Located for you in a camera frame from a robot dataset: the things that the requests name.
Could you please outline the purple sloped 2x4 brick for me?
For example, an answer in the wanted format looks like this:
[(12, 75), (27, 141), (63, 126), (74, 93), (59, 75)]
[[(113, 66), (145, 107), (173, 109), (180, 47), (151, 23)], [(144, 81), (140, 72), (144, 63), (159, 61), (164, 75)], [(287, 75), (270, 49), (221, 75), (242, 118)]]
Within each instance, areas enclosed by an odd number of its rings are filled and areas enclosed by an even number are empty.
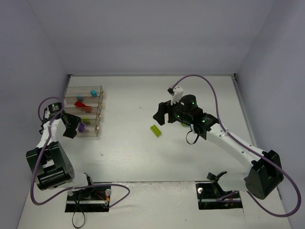
[(87, 125), (84, 122), (81, 122), (78, 125), (78, 132), (80, 132), (80, 133), (86, 132), (87, 131), (86, 127), (87, 127)]

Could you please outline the green 2x4 brick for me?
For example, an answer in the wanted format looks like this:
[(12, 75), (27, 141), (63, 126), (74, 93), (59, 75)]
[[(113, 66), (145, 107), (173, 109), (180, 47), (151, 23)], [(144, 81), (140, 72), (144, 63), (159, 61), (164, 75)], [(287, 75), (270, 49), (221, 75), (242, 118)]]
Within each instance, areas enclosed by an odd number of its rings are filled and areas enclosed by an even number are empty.
[(160, 137), (162, 135), (161, 130), (156, 126), (156, 125), (152, 125), (150, 127), (150, 130), (152, 131), (152, 133), (156, 136), (156, 137)]

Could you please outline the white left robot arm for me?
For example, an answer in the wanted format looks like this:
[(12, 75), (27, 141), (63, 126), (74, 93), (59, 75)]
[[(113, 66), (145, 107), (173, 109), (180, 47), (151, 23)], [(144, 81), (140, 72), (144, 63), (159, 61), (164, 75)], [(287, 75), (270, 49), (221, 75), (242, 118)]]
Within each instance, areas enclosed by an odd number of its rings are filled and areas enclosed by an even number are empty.
[(64, 111), (61, 102), (52, 103), (44, 110), (41, 126), (41, 139), (38, 145), (26, 153), (32, 171), (31, 191), (37, 186), (40, 190), (57, 187), (80, 188), (93, 185), (92, 178), (78, 174), (66, 155), (61, 139), (73, 139), (81, 123), (78, 116)]

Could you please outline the small teal brick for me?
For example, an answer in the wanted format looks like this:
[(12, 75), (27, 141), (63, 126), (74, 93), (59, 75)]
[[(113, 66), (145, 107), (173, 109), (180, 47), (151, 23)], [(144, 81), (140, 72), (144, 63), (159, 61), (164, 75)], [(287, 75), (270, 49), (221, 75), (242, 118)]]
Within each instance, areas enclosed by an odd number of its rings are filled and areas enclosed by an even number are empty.
[(76, 99), (77, 99), (77, 101), (79, 101), (79, 102), (81, 102), (81, 103), (84, 101), (84, 97), (81, 96), (81, 95), (77, 95), (77, 96), (76, 96)]

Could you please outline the teal cube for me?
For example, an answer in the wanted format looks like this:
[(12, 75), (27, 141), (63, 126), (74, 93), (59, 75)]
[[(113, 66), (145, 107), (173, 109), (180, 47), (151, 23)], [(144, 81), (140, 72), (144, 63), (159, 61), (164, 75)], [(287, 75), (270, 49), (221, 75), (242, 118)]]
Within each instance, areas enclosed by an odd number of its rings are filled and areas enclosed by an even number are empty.
[(95, 90), (91, 90), (90, 93), (91, 93), (91, 95), (92, 95), (93, 97), (96, 97), (96, 96), (97, 96), (97, 92), (96, 92)]

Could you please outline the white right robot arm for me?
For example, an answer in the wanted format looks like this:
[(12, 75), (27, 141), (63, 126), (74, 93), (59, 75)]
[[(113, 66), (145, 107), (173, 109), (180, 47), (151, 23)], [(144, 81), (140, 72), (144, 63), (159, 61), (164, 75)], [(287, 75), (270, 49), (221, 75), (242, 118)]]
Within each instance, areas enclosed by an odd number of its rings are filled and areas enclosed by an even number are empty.
[(266, 152), (234, 135), (229, 136), (218, 118), (198, 107), (194, 95), (185, 95), (176, 103), (170, 100), (159, 103), (154, 120), (164, 125), (166, 115), (168, 123), (188, 125), (198, 137), (219, 146), (240, 162), (249, 172), (242, 177), (242, 187), (254, 197), (265, 199), (283, 181), (284, 175), (278, 170), (282, 166), (280, 156), (275, 151)]

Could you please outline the green curved brick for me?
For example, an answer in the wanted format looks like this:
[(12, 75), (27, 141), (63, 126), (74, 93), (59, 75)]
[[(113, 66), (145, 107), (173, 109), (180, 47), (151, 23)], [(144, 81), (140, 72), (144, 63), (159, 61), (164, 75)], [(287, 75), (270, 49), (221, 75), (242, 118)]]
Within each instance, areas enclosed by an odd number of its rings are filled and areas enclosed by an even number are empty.
[(90, 124), (91, 124), (91, 121), (90, 121), (89, 118), (82, 118), (81, 121), (82, 121), (83, 123), (85, 123), (86, 125), (90, 125)]

